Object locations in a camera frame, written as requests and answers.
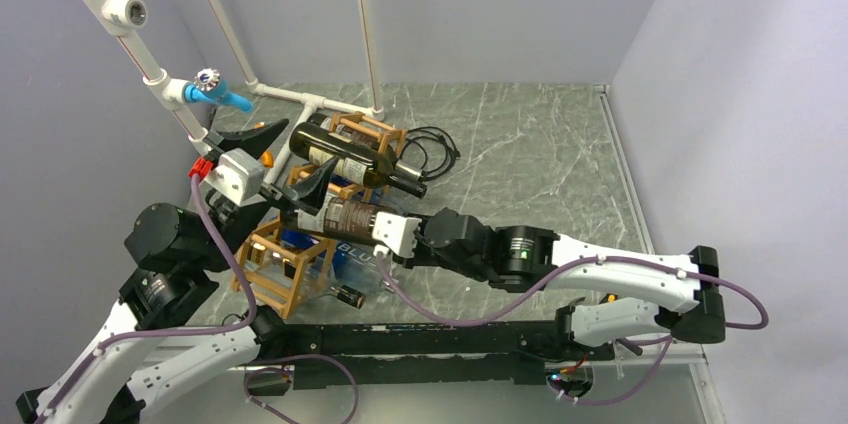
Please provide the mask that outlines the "dark wine bottle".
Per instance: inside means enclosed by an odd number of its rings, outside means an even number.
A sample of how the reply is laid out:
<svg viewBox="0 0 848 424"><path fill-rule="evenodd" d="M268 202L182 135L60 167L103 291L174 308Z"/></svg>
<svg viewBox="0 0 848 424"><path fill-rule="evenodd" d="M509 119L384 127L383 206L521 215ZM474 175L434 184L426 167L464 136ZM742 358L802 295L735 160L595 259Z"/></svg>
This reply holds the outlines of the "dark wine bottle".
<svg viewBox="0 0 848 424"><path fill-rule="evenodd" d="M315 123L302 122L295 126L289 137L289 149L292 154L318 166L338 158L334 173L367 188L390 186L416 198L423 198L427 193L424 183L403 175L387 155Z"/></svg>
<svg viewBox="0 0 848 424"><path fill-rule="evenodd" d="M323 129L329 130L331 128L332 118L322 113L314 113L307 119L307 121L314 123ZM338 124L335 127L334 133L344 137L350 142L362 144L374 150L378 150L380 146L379 139L377 137L352 129L344 124ZM395 148L391 144L388 145L386 154L394 168L402 176L418 182L422 182L424 180L423 171L420 168L412 166L401 160L395 152Z"/></svg>

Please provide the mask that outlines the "green wine bottle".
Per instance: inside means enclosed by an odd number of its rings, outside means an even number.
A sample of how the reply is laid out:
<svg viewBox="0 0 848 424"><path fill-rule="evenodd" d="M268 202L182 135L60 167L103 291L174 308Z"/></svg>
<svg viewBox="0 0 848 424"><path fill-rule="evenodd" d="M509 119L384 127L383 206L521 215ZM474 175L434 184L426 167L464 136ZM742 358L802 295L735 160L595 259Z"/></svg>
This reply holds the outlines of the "green wine bottle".
<svg viewBox="0 0 848 424"><path fill-rule="evenodd" d="M378 212L397 214L390 207L328 195L316 214L302 209L288 213L281 211L279 222L283 229L374 246L371 231Z"/></svg>

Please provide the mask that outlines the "wooden wine rack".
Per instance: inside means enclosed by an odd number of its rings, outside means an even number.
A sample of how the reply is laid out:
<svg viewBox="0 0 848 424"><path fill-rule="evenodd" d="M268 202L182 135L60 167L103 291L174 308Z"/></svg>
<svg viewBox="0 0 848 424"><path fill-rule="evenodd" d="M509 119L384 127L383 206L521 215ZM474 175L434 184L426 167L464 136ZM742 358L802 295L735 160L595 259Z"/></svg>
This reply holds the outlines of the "wooden wine rack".
<svg viewBox="0 0 848 424"><path fill-rule="evenodd" d="M288 143L304 159L294 167L288 184L304 184L333 163L318 211L282 211L254 230L240 247L237 260L257 300L282 318L291 317L303 303L330 294L360 308L362 292L332 280L333 267L342 258L339 245L373 242L379 214L387 211L380 200L394 188L415 197L426 193L416 168L400 159L407 132L362 113L318 114L298 124Z"/></svg>

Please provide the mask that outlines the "blue square bottle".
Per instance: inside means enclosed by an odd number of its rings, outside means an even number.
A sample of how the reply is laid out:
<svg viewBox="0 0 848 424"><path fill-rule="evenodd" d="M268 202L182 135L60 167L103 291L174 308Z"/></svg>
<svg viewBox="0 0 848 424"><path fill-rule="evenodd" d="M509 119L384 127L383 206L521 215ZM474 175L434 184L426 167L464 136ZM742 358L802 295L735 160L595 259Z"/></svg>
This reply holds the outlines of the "blue square bottle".
<svg viewBox="0 0 848 424"><path fill-rule="evenodd" d="M382 279L371 251L344 241L336 242L331 268L337 280L353 287L376 285Z"/></svg>

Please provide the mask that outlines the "clear liquor bottle black cap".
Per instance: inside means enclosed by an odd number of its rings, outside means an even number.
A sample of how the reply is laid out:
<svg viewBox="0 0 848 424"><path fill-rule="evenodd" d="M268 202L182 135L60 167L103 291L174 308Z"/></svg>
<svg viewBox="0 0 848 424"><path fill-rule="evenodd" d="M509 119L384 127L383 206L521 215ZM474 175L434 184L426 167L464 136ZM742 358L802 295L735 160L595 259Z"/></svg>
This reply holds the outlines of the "clear liquor bottle black cap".
<svg viewBox="0 0 848 424"><path fill-rule="evenodd" d="M330 284L317 291L312 298L332 297L345 305L361 309L366 302L366 295L358 289L344 284Z"/></svg>

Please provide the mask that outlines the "dark wine bottle front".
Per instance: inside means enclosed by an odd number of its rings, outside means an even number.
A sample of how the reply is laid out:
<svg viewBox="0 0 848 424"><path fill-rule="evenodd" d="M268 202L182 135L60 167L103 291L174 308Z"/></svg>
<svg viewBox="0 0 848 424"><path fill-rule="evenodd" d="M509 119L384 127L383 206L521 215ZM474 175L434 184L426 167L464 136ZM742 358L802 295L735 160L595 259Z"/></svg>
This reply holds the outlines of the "dark wine bottle front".
<svg viewBox="0 0 848 424"><path fill-rule="evenodd" d="M314 123L323 129L329 130L331 128L332 118L322 113L314 113L307 119L307 121ZM334 133L344 137L350 142L362 144L374 150L378 150L380 146L379 139L377 137L352 129L344 124L338 124L335 127ZM412 166L401 160L395 152L395 148L391 144L388 145L386 154L394 168L402 176L418 182L422 182L424 180L423 171L420 168Z"/></svg>

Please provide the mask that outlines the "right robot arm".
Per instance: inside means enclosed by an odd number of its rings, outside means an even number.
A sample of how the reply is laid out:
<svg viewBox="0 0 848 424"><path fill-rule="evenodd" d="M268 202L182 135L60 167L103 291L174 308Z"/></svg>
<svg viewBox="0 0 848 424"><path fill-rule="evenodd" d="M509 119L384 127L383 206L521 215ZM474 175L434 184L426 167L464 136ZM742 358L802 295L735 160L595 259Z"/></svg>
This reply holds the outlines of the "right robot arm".
<svg viewBox="0 0 848 424"><path fill-rule="evenodd" d="M604 309L575 304L551 332L557 355L574 359L588 347L668 331L677 340L717 344L726 337L716 249L653 255L586 243L528 225L490 227L445 208L422 219L407 268L440 267L509 293L583 289L616 294Z"/></svg>

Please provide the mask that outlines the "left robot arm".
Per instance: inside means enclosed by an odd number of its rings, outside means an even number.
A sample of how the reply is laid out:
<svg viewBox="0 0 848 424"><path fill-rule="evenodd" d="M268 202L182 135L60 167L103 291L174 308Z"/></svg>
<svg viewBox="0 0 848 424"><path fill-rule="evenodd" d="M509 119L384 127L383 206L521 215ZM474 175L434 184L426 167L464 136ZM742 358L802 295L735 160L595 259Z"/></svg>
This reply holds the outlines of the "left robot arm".
<svg viewBox="0 0 848 424"><path fill-rule="evenodd" d="M18 397L23 422L141 423L230 366L285 355L281 320L255 297L234 324L189 321L217 289L215 273L245 278L237 250L269 210L316 214L324 202L332 163L293 186L265 181L260 155L286 125L211 136L189 173L193 208L156 203L139 214L124 242L135 271L74 364L54 384Z"/></svg>

